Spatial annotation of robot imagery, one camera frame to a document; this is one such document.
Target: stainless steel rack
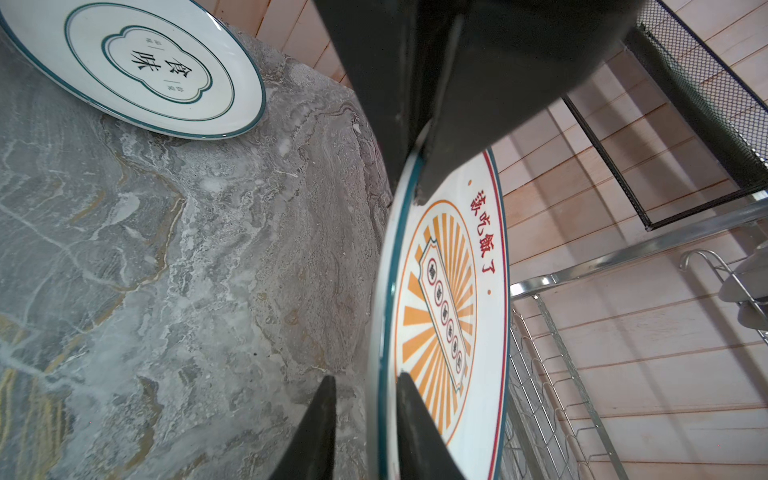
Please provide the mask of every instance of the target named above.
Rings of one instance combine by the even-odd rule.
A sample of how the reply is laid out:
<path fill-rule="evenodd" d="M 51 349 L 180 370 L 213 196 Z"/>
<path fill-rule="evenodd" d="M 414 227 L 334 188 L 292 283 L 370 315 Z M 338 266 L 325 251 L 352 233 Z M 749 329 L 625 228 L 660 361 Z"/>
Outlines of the stainless steel rack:
<path fill-rule="evenodd" d="M 502 478 L 589 480 L 595 478 L 591 463 L 595 459 L 604 461 L 606 458 L 611 461 L 617 478 L 628 478 L 579 372 L 571 361 L 568 349 L 541 296 L 542 292 L 766 217 L 768 199 L 763 199 L 728 214 L 692 223 L 588 262 L 510 285 L 513 310 L 508 328 L 509 377 Z M 733 275 L 730 267 L 709 250 L 686 252 L 680 267 L 685 268 L 690 257 L 695 254 L 707 260 L 721 281 L 725 280 L 721 273 Z M 516 300 L 529 297 L 538 307 L 539 314 L 534 316 L 541 316 L 546 323 L 546 333 L 532 335 L 529 322 L 533 316 L 524 318 L 514 307 Z M 752 296 L 749 299 L 750 302 L 756 302 Z M 758 333 L 768 344 L 768 334 L 761 331 Z M 538 345 L 547 338 L 554 341 L 558 354 L 542 358 Z M 565 364 L 568 376 L 553 381 L 549 366 L 556 361 Z M 581 401 L 564 405 L 561 393 L 568 382 L 571 388 L 576 388 Z M 571 421 L 569 412 L 575 408 L 586 409 L 591 420 L 588 427 L 580 427 Z"/>

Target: wooden wall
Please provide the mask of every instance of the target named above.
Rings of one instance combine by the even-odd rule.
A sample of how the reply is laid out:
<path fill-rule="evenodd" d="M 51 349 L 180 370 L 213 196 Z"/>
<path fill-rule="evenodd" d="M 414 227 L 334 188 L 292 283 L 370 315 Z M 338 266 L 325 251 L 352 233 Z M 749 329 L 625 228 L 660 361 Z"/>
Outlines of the wooden wall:
<path fill-rule="evenodd" d="M 208 12 L 350 87 L 311 0 L 198 0 Z"/>
<path fill-rule="evenodd" d="M 768 99 L 766 0 L 668 5 Z M 736 190 L 620 47 L 569 95 L 652 220 Z M 646 232 L 562 101 L 501 139 L 494 152 L 512 282 L 715 214 Z M 751 233 L 722 233 L 543 295 L 631 478 L 768 478 L 768 346 L 738 324 L 734 305 L 717 299 L 720 284 L 701 259 L 689 273 L 677 268 L 680 254 L 694 247 L 737 264 L 758 241 Z M 516 307 L 531 317 L 531 333 L 546 331 L 532 300 Z M 542 357 L 556 355 L 554 344 L 541 342 Z M 557 361 L 548 367 L 555 380 L 567 376 Z M 564 404 L 579 402 L 575 391 L 563 396 Z M 588 424 L 581 407 L 568 412 L 577 427 Z M 597 437 L 585 435 L 599 452 Z M 593 466 L 598 478 L 614 478 L 610 463 Z"/>

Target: plate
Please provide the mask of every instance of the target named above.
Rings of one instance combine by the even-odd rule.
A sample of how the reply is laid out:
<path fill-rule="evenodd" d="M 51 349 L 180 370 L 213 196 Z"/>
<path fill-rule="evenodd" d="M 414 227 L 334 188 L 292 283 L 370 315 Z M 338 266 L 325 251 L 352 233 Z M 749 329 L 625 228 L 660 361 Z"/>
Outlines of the plate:
<path fill-rule="evenodd" d="M 468 480 L 495 478 L 510 318 L 504 205 L 492 151 L 413 203 L 412 154 L 390 210 L 373 298 L 370 478 L 398 478 L 396 377 L 409 372 Z"/>
<path fill-rule="evenodd" d="M 243 46 L 190 0 L 0 0 L 0 25 L 64 89 L 157 133 L 234 137 L 266 106 Z"/>

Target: orange sunburst pattern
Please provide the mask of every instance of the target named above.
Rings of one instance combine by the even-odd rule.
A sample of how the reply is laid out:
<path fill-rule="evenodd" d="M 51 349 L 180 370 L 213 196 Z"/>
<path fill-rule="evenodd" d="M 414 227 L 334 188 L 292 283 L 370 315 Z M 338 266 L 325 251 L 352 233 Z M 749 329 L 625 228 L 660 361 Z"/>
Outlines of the orange sunburst pattern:
<path fill-rule="evenodd" d="M 443 280 L 445 298 L 433 300 L 439 293 L 435 285 Z M 462 416 L 472 375 L 476 303 L 475 259 L 465 222 L 451 203 L 437 202 L 421 219 L 402 272 L 396 372 L 410 372 L 446 443 Z"/>

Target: gray marble surface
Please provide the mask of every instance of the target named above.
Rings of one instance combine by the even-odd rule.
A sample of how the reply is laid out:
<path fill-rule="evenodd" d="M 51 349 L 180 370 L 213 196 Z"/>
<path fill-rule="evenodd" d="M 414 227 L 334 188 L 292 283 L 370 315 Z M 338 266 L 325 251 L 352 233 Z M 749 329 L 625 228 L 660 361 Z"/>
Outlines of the gray marble surface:
<path fill-rule="evenodd" d="M 202 142 L 0 34 L 0 478 L 266 478 L 326 373 L 336 477 L 366 477 L 383 165 L 349 89 L 240 37 L 266 115 Z"/>

